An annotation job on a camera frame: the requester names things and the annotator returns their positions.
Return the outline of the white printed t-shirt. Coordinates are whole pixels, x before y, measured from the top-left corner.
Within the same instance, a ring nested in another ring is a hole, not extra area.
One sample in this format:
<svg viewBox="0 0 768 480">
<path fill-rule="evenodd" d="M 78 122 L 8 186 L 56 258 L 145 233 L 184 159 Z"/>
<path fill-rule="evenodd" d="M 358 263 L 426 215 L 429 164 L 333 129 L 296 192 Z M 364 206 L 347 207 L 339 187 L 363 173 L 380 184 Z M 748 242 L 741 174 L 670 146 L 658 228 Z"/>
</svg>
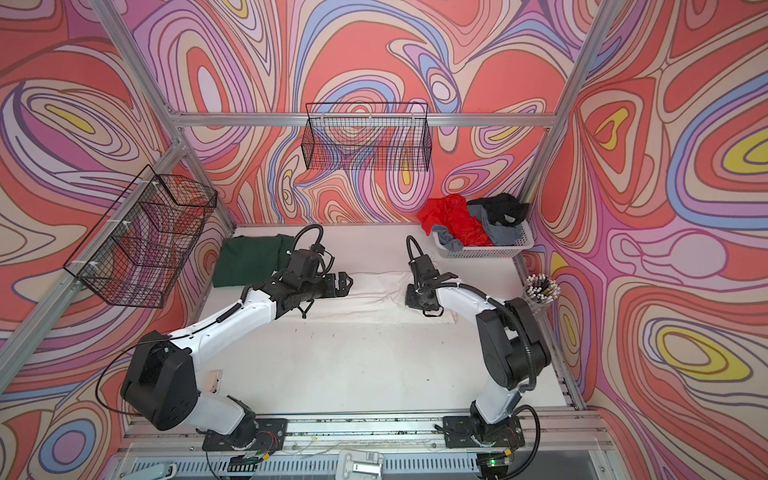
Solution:
<svg viewBox="0 0 768 480">
<path fill-rule="evenodd" d="M 437 325 L 458 321 L 454 313 L 428 317 L 419 309 L 407 307 L 405 295 L 412 281 L 409 272 L 359 272 L 352 273 L 350 278 L 353 285 L 346 297 L 318 299 L 305 318 L 293 310 L 281 320 L 375 325 Z"/>
</svg>

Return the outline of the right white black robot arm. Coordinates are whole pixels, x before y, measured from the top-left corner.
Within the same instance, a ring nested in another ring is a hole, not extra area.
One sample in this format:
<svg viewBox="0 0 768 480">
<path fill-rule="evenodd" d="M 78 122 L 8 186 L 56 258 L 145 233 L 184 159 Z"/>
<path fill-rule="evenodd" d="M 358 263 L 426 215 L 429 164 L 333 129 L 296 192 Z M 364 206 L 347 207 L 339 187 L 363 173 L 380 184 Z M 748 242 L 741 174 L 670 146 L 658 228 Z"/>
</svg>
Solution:
<svg viewBox="0 0 768 480">
<path fill-rule="evenodd" d="M 441 273 L 426 254 L 410 259 L 409 267 L 413 281 L 406 290 L 406 306 L 427 317 L 449 311 L 473 322 L 488 373 L 469 413 L 445 416 L 437 425 L 445 445 L 512 451 L 522 447 L 519 414 L 530 408 L 522 397 L 536 388 L 538 376 L 551 363 L 529 304 L 521 298 L 502 302 L 453 273 Z"/>
</svg>

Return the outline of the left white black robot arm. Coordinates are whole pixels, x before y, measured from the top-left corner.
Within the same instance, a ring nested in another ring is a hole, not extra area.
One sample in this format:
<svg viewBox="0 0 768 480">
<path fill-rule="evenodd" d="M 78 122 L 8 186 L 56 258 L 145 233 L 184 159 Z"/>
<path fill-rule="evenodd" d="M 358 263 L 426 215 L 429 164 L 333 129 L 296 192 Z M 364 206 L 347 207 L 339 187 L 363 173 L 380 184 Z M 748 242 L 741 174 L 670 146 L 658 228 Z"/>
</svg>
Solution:
<svg viewBox="0 0 768 480">
<path fill-rule="evenodd" d="M 318 299 L 344 298 L 354 284 L 334 273 L 322 249 L 292 252 L 288 266 L 243 288 L 230 307 L 186 328 L 152 331 L 136 345 L 120 395 L 157 430 L 189 425 L 231 450 L 255 446 L 261 431 L 255 412 L 232 397 L 206 392 L 197 373 L 216 355 L 287 313 L 307 314 Z"/>
</svg>

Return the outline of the folded green t-shirt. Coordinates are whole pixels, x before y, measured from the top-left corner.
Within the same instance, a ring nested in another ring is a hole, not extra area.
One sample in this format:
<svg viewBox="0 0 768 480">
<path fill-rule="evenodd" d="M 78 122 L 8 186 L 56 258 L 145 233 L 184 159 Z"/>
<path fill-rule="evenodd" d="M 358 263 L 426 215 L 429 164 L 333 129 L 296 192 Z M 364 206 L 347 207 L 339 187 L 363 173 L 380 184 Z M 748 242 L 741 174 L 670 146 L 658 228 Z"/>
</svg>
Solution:
<svg viewBox="0 0 768 480">
<path fill-rule="evenodd" d="M 288 265 L 294 237 L 236 236 L 220 249 L 212 277 L 214 288 L 247 286 L 268 280 Z"/>
</svg>

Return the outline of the red t-shirt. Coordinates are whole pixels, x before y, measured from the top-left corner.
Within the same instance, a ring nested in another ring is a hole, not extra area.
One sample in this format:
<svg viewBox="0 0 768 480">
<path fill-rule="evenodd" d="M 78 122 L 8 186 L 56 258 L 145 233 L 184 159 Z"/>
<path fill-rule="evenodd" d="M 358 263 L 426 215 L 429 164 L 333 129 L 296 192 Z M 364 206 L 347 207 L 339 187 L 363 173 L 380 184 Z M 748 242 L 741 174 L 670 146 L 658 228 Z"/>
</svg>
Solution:
<svg viewBox="0 0 768 480">
<path fill-rule="evenodd" d="M 470 215 L 466 199 L 459 194 L 430 198 L 417 213 L 417 219 L 427 235 L 436 227 L 444 227 L 463 247 L 493 245 L 482 222 Z"/>
</svg>

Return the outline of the grey t-shirt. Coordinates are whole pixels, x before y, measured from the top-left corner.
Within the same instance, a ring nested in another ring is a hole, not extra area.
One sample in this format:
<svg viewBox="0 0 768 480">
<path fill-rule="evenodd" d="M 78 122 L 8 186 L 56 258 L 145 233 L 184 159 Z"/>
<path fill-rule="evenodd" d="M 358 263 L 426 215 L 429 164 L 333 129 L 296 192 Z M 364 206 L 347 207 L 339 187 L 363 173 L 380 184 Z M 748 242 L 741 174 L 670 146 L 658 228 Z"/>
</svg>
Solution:
<svg viewBox="0 0 768 480">
<path fill-rule="evenodd" d="M 492 223 L 488 212 L 481 205 L 469 205 L 468 212 L 471 217 L 482 223 L 486 235 L 494 246 L 522 246 L 525 243 L 524 238 L 526 235 L 522 224 L 510 227 Z M 431 233 L 437 235 L 439 244 L 449 252 L 459 252 L 465 248 L 465 245 L 443 225 L 434 225 Z"/>
</svg>

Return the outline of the cup of pens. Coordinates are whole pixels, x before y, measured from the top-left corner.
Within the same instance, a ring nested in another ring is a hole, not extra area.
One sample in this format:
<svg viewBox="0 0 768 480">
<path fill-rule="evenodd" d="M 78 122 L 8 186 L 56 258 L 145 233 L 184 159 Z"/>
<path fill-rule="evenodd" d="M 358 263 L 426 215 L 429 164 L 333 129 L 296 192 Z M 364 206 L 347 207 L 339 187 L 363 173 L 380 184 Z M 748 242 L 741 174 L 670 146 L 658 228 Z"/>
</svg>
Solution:
<svg viewBox="0 0 768 480">
<path fill-rule="evenodd" d="M 529 275 L 524 282 L 525 299 L 532 306 L 548 306 L 557 300 L 560 294 L 559 284 L 543 273 Z"/>
</svg>

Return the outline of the white plastic laundry basket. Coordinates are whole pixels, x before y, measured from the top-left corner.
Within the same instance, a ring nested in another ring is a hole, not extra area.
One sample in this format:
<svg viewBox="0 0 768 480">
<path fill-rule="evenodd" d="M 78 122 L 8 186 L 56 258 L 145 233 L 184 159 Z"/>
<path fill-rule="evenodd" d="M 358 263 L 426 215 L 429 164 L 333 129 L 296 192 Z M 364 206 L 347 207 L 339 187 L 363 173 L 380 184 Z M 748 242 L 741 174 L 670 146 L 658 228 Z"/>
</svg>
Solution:
<svg viewBox="0 0 768 480">
<path fill-rule="evenodd" d="M 450 251 L 439 241 L 438 235 L 430 237 L 437 252 L 444 258 L 514 258 L 534 246 L 534 235 L 527 221 L 520 224 L 521 236 L 511 246 L 465 246 L 459 251 Z"/>
</svg>

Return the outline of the black t-shirt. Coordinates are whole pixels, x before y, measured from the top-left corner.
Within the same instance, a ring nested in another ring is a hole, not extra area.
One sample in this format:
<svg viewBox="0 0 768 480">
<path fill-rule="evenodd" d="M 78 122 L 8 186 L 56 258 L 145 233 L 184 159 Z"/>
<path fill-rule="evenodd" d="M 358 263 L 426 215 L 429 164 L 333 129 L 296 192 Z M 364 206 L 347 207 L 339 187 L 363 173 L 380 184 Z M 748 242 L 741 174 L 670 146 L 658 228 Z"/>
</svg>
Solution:
<svg viewBox="0 0 768 480">
<path fill-rule="evenodd" d="M 491 224 L 516 227 L 527 217 L 530 204 L 520 201 L 509 193 L 480 198 L 467 202 L 468 206 L 483 207 Z"/>
</svg>

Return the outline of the white box on rail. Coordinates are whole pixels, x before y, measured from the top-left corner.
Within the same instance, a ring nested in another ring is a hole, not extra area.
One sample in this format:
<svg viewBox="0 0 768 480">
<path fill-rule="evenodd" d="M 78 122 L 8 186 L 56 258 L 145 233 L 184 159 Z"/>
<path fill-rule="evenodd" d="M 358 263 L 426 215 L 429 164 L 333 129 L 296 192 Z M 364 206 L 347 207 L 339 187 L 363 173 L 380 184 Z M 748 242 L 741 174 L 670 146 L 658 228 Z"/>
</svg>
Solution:
<svg viewBox="0 0 768 480">
<path fill-rule="evenodd" d="M 338 454 L 336 480 L 379 480 L 385 457 L 373 451 L 341 450 Z"/>
</svg>

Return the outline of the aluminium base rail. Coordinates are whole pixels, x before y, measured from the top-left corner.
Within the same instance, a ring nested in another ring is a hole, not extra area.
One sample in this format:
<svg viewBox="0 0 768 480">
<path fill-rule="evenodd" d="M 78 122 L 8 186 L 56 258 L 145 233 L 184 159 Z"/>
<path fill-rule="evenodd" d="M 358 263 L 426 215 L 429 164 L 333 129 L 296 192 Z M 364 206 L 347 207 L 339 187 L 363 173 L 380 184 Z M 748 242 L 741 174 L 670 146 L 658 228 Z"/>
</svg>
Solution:
<svg viewBox="0 0 768 480">
<path fill-rule="evenodd" d="M 444 411 L 287 416 L 283 444 L 256 465 L 235 452 L 206 452 L 188 427 L 156 433 L 130 424 L 105 479 L 333 479 L 341 450 L 384 455 L 381 479 L 481 479 L 518 467 L 524 479 L 626 479 L 607 425 L 596 413 L 542 409 L 520 416 L 525 444 L 509 457 L 501 448 L 451 449 L 437 430 Z"/>
</svg>

